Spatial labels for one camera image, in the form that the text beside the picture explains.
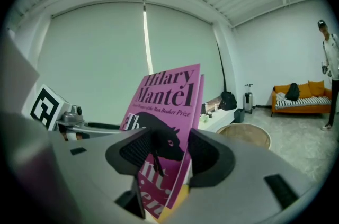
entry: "person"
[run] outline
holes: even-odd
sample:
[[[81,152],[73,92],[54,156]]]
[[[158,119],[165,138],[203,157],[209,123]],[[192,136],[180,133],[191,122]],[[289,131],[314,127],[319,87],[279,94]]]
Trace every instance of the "person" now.
[[[318,21],[318,27],[325,37],[323,49],[326,56],[326,64],[331,72],[329,76],[332,77],[331,111],[329,113],[328,123],[322,127],[322,130],[328,131],[333,126],[336,101],[339,93],[339,38],[337,35],[328,32],[328,27],[323,20]]]

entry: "window blind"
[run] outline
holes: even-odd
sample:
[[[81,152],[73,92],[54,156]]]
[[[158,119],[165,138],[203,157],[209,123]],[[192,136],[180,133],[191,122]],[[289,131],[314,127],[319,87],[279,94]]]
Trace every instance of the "window blind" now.
[[[38,87],[80,105],[86,121],[120,124],[148,74],[142,12],[142,3],[104,3],[52,19]]]
[[[203,102],[218,97],[224,77],[211,24],[153,4],[146,5],[146,12],[154,72],[200,63],[205,74]]]

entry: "gray floor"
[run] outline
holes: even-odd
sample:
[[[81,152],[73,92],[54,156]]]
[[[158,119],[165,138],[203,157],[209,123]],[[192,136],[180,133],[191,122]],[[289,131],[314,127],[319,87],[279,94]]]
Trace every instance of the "gray floor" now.
[[[322,131],[328,114],[289,115],[274,114],[270,109],[255,109],[245,114],[245,123],[257,125],[271,136],[270,150],[289,162],[292,166],[320,182],[331,170],[338,151],[338,128]],[[335,121],[339,125],[339,116]]]

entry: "black cap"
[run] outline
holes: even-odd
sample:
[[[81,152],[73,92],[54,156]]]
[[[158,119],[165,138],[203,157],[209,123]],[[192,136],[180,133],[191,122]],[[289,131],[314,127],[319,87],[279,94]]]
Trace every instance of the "black cap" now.
[[[324,20],[320,20],[320,21],[318,21],[318,27],[320,28],[320,27],[323,27],[323,26],[325,26],[326,25],[326,23],[324,22]]]

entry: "black bag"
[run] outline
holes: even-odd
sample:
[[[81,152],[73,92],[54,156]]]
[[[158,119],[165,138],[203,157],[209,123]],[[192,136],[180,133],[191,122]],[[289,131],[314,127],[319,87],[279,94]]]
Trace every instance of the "black bag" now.
[[[221,93],[221,102],[219,108],[223,110],[232,110],[237,108],[237,101],[231,92],[223,91]]]
[[[299,88],[298,85],[296,83],[292,83],[290,86],[290,89],[287,91],[285,98],[287,100],[291,100],[291,101],[297,101],[299,98]]]

